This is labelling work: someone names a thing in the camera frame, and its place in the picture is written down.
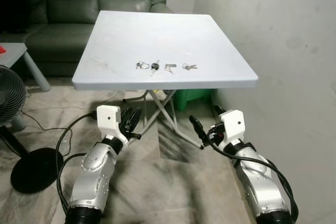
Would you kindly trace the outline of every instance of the black fan base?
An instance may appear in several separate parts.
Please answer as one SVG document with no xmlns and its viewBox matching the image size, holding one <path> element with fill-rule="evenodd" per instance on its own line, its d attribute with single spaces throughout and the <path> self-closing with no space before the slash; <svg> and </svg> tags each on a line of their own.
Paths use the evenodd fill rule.
<svg viewBox="0 0 336 224">
<path fill-rule="evenodd" d="M 63 157 L 58 152 L 58 166 Z M 57 177 L 56 150 L 41 148 L 23 156 L 15 165 L 11 174 L 11 183 L 15 190 L 23 194 L 32 194 L 50 186 Z"/>
</svg>

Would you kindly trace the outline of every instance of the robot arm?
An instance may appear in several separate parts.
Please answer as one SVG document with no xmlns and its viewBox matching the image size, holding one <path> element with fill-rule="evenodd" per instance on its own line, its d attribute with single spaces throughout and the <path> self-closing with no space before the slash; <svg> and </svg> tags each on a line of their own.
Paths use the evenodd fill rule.
<svg viewBox="0 0 336 224">
<path fill-rule="evenodd" d="M 130 138 L 141 110 L 127 109 L 121 115 L 117 106 L 97 107 L 98 128 L 102 141 L 94 145 L 81 161 L 80 174 L 73 185 L 66 224 L 99 224 L 109 194 L 109 181 L 121 152 Z"/>
<path fill-rule="evenodd" d="M 202 125 L 195 117 L 190 116 L 190 121 L 205 146 L 211 141 L 222 153 L 233 158 L 233 166 L 257 223 L 294 224 L 295 221 L 272 178 L 271 169 L 260 163 L 234 159 L 234 157 L 253 158 L 269 164 L 257 153 L 252 144 L 244 143 L 243 113 L 238 110 L 225 112 L 219 107 L 217 111 L 221 123 L 213 125 L 208 134 L 205 134 Z"/>
</svg>

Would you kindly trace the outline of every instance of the small side table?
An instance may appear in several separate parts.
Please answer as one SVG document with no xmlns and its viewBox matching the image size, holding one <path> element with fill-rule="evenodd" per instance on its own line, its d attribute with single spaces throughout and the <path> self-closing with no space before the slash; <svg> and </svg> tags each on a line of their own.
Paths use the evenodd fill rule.
<svg viewBox="0 0 336 224">
<path fill-rule="evenodd" d="M 27 67 L 34 76 L 34 79 L 40 86 L 41 90 L 44 92 L 50 90 L 49 82 L 38 69 L 33 59 L 30 57 L 29 53 L 27 52 L 27 47 L 24 43 L 1 42 L 0 46 L 2 46 L 6 50 L 5 53 L 0 54 L 0 65 L 4 65 L 10 68 L 20 57 L 23 57 L 27 64 Z M 18 115 L 14 120 L 11 121 L 11 125 L 17 131 L 21 131 L 26 127 L 26 124 L 20 115 Z"/>
</svg>

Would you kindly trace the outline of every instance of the fan grille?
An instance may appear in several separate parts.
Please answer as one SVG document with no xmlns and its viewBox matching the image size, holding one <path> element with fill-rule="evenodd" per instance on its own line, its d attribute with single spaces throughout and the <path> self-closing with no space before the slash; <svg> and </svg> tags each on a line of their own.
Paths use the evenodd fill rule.
<svg viewBox="0 0 336 224">
<path fill-rule="evenodd" d="M 22 109 L 26 89 L 21 78 L 12 70 L 0 65 L 0 127 L 11 122 Z"/>
</svg>

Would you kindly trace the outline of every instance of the red object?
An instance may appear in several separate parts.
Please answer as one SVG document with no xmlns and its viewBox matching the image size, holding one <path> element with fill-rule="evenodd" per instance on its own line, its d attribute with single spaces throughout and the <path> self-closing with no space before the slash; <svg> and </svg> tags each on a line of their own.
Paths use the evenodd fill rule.
<svg viewBox="0 0 336 224">
<path fill-rule="evenodd" d="M 4 52 L 6 52 L 6 49 L 3 48 L 2 46 L 0 46 L 0 54 L 2 54 L 2 53 L 4 53 Z"/>
</svg>

